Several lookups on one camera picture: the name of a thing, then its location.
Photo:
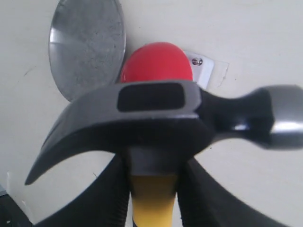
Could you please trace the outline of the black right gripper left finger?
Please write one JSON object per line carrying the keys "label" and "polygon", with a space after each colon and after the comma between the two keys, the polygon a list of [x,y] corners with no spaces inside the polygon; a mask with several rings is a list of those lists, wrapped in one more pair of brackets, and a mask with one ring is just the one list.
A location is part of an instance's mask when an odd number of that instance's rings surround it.
{"label": "black right gripper left finger", "polygon": [[126,167],[116,155],[83,193],[35,226],[124,227],[129,194]]}

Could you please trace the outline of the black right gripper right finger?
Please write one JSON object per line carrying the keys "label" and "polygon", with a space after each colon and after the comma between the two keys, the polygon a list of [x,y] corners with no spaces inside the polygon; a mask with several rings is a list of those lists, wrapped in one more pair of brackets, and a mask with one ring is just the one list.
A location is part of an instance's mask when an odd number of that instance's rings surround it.
{"label": "black right gripper right finger", "polygon": [[283,226],[229,193],[195,158],[179,172],[177,196],[185,227]]}

